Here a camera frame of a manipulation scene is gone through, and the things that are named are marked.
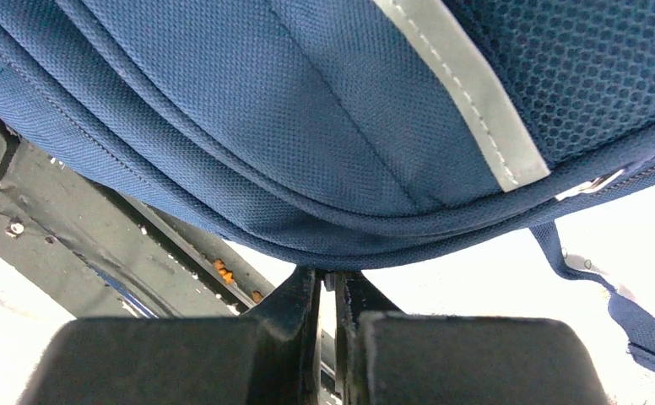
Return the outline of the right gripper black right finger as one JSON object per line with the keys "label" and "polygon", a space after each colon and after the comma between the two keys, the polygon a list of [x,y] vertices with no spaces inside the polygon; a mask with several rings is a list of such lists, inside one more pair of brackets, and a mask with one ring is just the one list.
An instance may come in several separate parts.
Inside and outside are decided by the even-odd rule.
{"label": "right gripper black right finger", "polygon": [[565,323],[402,312],[361,273],[333,276],[336,387],[346,404],[605,404]]}

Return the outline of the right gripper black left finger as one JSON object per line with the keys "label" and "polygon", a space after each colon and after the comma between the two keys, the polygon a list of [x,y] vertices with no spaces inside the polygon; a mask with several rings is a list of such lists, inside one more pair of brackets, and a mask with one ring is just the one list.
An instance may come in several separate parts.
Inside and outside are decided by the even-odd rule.
{"label": "right gripper black left finger", "polygon": [[23,404],[314,404],[321,279],[298,267],[240,316],[87,318],[50,341]]}

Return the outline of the navy blue student backpack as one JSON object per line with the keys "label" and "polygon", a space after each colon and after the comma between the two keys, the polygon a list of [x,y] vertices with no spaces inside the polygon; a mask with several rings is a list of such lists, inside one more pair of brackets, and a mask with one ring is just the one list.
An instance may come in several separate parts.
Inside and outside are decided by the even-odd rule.
{"label": "navy blue student backpack", "polygon": [[288,262],[422,262],[655,184],[655,1],[0,1],[0,119]]}

